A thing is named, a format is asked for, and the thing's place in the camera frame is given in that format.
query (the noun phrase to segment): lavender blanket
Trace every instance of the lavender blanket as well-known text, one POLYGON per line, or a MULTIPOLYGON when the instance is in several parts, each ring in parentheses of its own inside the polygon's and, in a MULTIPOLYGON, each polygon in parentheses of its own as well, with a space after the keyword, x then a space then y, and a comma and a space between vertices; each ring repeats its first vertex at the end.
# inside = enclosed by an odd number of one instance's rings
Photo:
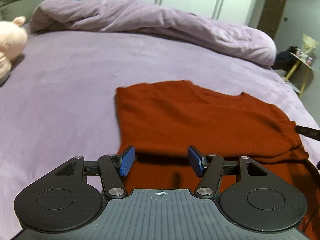
POLYGON ((45 0, 33 14, 31 30, 138 31, 178 38, 263 66, 271 66, 276 57, 273 40, 259 30, 132 0, 45 0))

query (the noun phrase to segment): ribbed gray handle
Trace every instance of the ribbed gray handle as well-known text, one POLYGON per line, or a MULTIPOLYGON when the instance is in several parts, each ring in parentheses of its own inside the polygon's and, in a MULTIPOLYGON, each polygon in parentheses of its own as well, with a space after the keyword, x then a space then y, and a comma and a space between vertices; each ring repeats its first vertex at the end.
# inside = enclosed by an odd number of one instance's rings
POLYGON ((307 240, 296 229, 265 234, 229 222, 211 200, 186 189, 135 189, 127 198, 111 200, 91 224, 61 234, 25 230, 17 240, 307 240))

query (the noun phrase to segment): blue object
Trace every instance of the blue object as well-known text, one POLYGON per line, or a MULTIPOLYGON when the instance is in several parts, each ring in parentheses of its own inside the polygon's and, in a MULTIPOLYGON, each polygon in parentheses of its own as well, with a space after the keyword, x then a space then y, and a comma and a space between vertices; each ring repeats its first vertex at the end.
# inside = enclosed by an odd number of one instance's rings
POLYGON ((205 171, 205 167, 202 165, 201 156, 199 156, 194 149, 188 148, 188 160, 189 163, 198 177, 202 177, 205 171))
POLYGON ((127 153, 124 154, 122 157, 122 163, 119 168, 120 176, 126 177, 129 173, 129 170, 132 167, 134 159, 136 157, 136 151, 134 147, 131 147, 127 153))

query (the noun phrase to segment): metal pivot screw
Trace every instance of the metal pivot screw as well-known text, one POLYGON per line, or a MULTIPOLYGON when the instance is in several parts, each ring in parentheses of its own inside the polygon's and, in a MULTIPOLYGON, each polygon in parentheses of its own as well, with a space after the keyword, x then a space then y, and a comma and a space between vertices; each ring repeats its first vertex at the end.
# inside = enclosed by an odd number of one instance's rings
POLYGON ((208 188, 208 187, 201 187, 197 190, 198 194, 202 195, 202 196, 209 196, 213 193, 212 189, 208 188))
POLYGON ((114 187, 111 190, 109 190, 109 194, 113 196, 121 196, 124 193, 124 189, 119 187, 114 187))

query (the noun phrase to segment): red-orange knit shirt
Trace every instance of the red-orange knit shirt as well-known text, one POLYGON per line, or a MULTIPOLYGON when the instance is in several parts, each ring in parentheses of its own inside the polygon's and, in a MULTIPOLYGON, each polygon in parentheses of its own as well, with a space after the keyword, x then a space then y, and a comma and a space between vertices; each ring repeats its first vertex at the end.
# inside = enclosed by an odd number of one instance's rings
POLYGON ((229 96, 190 81, 117 88, 121 150, 185 157, 189 145, 225 158, 262 163, 306 160, 295 122, 276 106, 249 94, 229 96))

